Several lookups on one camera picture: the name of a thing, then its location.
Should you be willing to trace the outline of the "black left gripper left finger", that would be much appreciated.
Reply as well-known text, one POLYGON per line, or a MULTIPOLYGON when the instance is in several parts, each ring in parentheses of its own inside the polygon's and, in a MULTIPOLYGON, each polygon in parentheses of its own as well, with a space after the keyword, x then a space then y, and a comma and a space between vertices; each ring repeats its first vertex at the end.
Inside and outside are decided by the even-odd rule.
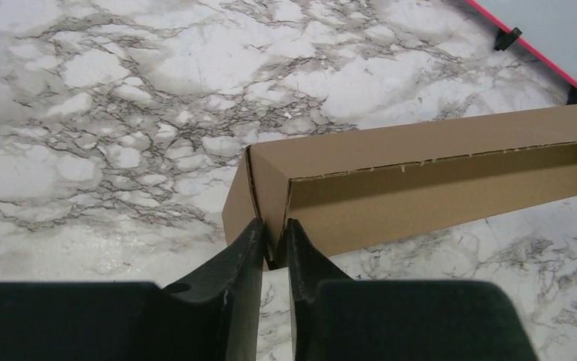
POLYGON ((253 360, 264 259, 253 219, 166 287, 0 283, 0 360, 253 360))

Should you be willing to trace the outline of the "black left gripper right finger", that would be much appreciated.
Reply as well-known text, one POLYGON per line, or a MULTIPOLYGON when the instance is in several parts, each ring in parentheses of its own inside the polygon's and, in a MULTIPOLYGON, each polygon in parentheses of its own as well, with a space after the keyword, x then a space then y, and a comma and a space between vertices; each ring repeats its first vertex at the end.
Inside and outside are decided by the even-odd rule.
POLYGON ((535 360, 509 297, 463 280, 356 281, 286 225, 296 360, 535 360))

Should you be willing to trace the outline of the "brown cardboard box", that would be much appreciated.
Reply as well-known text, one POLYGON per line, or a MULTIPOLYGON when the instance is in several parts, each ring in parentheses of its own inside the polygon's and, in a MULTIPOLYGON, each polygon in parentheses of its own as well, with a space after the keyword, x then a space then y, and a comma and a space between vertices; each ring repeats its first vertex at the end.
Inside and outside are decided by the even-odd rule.
POLYGON ((298 220, 327 256, 577 196, 577 105, 311 135, 246 148, 228 243, 264 220, 269 268, 298 220))

